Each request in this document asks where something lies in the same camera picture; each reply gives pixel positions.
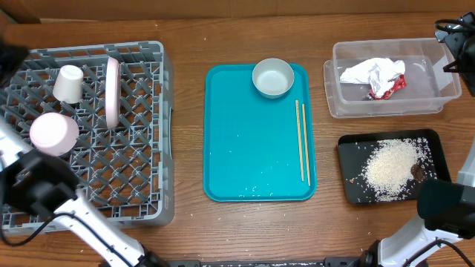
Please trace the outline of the white paper cup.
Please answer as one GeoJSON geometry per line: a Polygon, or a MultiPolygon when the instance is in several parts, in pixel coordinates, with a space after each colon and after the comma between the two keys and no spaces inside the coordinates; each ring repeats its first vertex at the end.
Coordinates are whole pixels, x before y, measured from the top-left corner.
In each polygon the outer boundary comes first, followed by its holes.
{"type": "Polygon", "coordinates": [[[74,65],[62,66],[59,70],[53,96],[68,104],[76,104],[82,99],[83,72],[74,65]]]}

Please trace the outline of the red snack wrapper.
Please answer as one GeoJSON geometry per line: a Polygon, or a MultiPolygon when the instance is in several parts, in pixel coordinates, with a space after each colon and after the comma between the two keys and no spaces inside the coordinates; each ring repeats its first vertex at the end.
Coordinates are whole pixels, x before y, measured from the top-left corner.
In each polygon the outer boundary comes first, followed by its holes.
{"type": "Polygon", "coordinates": [[[405,81],[405,78],[404,78],[403,74],[397,76],[395,79],[391,79],[391,82],[394,82],[393,87],[391,89],[387,90],[381,97],[377,96],[373,92],[373,90],[370,89],[369,93],[367,94],[367,98],[371,99],[371,100],[387,100],[396,91],[407,87],[407,83],[405,81]]]}

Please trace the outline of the white napkin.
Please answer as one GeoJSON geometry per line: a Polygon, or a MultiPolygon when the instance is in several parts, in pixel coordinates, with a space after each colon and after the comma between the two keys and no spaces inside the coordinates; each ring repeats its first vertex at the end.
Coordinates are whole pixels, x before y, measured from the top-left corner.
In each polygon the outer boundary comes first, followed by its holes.
{"type": "Polygon", "coordinates": [[[381,97],[393,87],[395,79],[405,74],[406,67],[402,60],[389,58],[371,58],[353,67],[347,68],[339,77],[341,83],[369,85],[373,92],[381,97]]]}

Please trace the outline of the small pink bowl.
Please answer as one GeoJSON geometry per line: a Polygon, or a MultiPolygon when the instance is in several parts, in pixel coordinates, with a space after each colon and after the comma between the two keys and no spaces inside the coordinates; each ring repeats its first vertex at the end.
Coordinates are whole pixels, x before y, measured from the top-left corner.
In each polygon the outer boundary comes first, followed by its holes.
{"type": "Polygon", "coordinates": [[[61,156],[75,146],[79,126],[69,116],[44,113],[33,121],[29,136],[33,145],[42,153],[61,156]]]}

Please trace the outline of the large pink plate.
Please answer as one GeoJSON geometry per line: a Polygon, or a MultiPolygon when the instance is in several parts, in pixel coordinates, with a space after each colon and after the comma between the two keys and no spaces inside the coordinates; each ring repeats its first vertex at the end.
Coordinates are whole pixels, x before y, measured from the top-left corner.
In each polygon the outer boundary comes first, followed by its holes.
{"type": "Polygon", "coordinates": [[[119,124],[121,70],[119,62],[109,57],[105,79],[105,119],[108,129],[115,128],[119,124]]]}

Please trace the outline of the brown food scrap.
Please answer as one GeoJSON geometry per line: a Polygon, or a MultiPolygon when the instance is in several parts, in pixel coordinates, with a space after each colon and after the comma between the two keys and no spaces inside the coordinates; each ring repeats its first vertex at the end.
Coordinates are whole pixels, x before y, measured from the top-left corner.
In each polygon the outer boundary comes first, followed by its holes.
{"type": "Polygon", "coordinates": [[[425,170],[419,165],[413,165],[410,169],[413,179],[416,182],[423,182],[426,180],[425,170]]]}

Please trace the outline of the grey small saucer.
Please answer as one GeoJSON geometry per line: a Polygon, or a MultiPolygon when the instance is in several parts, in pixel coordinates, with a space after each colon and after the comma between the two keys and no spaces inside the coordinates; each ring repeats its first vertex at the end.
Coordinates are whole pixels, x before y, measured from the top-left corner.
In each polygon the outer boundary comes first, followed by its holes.
{"type": "Polygon", "coordinates": [[[261,95],[269,99],[286,94],[294,81],[294,70],[282,59],[264,59],[258,62],[252,71],[254,86],[261,95]]]}

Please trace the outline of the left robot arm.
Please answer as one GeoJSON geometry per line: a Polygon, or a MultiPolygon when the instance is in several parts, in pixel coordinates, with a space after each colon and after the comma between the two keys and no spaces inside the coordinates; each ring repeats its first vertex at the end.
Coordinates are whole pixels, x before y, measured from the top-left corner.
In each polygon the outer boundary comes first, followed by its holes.
{"type": "Polygon", "coordinates": [[[1,45],[1,240],[69,230],[104,266],[163,266],[122,231],[174,217],[173,65],[157,41],[1,45]]]}

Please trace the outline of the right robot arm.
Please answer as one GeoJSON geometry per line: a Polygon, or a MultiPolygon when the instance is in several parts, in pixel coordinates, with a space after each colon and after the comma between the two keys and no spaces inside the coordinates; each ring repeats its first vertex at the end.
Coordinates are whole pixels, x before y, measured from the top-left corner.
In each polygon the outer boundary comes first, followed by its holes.
{"type": "Polygon", "coordinates": [[[474,238],[474,148],[455,183],[435,179],[423,184],[417,212],[395,234],[375,241],[350,265],[426,266],[430,255],[448,246],[473,266],[455,243],[474,238]]]}

